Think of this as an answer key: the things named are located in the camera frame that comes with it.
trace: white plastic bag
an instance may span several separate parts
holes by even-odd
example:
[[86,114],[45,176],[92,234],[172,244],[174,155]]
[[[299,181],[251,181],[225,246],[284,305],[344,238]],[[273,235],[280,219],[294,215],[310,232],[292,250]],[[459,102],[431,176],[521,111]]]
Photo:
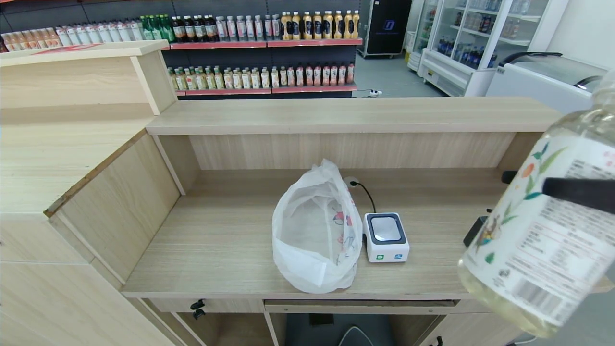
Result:
[[339,174],[326,159],[303,174],[273,213],[273,259],[295,288],[327,293],[348,288],[361,253],[361,217]]

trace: refrigerator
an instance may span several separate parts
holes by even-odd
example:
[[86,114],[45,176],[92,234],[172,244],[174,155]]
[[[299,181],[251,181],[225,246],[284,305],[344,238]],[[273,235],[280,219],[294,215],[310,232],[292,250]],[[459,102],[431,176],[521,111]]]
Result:
[[408,60],[408,68],[413,71],[419,70],[419,64],[421,62],[421,54],[423,49],[427,48],[429,37],[431,35],[431,29],[434,26],[434,20],[438,8],[438,0],[425,0],[422,3],[415,2],[417,6],[422,6],[421,16],[416,27],[415,44],[412,48],[412,54]]
[[401,54],[411,5],[410,0],[362,0],[359,36],[363,44],[357,46],[359,54],[364,57]]
[[485,96],[506,57],[545,52],[568,0],[438,0],[417,74],[449,96]]
[[591,108],[606,72],[560,53],[514,54],[500,63],[486,96],[531,97],[565,115]]

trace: wooden checkout counter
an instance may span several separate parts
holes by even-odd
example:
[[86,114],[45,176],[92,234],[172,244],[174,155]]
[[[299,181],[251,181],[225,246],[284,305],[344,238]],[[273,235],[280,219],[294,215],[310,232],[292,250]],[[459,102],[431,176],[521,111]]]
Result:
[[[400,346],[501,346],[522,333],[468,295],[456,265],[506,189],[499,173],[521,165],[555,110],[518,98],[177,102],[165,43],[130,44],[28,68],[0,57],[0,341],[284,346],[291,313],[389,315]],[[17,73],[29,70],[46,71],[46,87]],[[99,91],[61,84],[67,70]],[[7,100],[9,89],[39,97]],[[322,158],[400,214],[411,251],[404,264],[364,254],[349,289],[306,294],[273,262],[271,216]],[[612,288],[603,278],[595,292]]]

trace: black cable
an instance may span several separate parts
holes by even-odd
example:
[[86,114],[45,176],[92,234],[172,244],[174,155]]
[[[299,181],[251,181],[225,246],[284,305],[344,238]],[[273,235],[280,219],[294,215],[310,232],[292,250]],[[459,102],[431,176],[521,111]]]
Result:
[[367,194],[367,196],[370,198],[371,201],[371,207],[374,208],[374,213],[376,212],[376,205],[374,204],[374,199],[371,197],[371,194],[369,191],[367,191],[367,188],[365,188],[365,186],[361,183],[358,182],[350,182],[350,185],[352,186],[360,186],[363,188],[363,190],[365,190],[365,193]]

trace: chest freezer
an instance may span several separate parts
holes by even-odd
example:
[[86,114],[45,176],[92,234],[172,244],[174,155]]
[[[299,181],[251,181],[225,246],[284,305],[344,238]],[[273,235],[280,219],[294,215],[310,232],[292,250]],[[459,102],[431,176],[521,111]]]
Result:
[[514,54],[500,63],[486,96],[531,97],[565,115],[592,106],[606,72],[559,53]]

